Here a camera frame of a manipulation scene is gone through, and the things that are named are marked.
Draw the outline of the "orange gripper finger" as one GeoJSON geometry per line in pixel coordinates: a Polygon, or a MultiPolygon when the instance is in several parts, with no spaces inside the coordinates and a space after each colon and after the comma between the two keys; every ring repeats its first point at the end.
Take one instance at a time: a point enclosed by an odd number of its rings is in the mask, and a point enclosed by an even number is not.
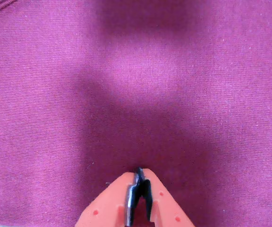
{"type": "Polygon", "coordinates": [[[193,227],[194,224],[174,200],[157,175],[148,168],[139,168],[151,183],[152,209],[150,221],[156,227],[193,227]]]}
{"type": "Polygon", "coordinates": [[[82,212],[76,227],[123,227],[128,187],[134,174],[126,172],[112,182],[82,212]]]}

